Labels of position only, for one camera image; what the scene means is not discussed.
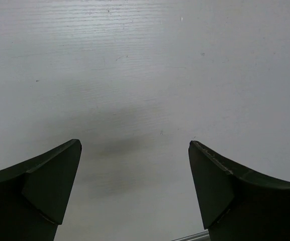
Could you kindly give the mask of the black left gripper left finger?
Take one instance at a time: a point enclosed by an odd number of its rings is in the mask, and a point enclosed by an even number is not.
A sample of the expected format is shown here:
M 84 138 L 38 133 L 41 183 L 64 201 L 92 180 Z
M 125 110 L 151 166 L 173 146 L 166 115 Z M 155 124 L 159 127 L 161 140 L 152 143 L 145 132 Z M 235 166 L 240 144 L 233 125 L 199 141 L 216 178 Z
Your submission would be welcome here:
M 54 240 L 81 152 L 80 140 L 72 139 L 0 170 L 0 240 Z

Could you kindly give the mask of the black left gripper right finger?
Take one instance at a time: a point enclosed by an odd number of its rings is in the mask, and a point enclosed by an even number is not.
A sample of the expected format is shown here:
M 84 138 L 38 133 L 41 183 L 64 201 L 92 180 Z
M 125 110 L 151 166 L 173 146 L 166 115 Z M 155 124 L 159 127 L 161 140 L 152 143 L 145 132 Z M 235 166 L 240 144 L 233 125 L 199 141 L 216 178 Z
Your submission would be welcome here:
M 290 182 L 234 162 L 198 141 L 188 148 L 211 240 L 290 240 Z

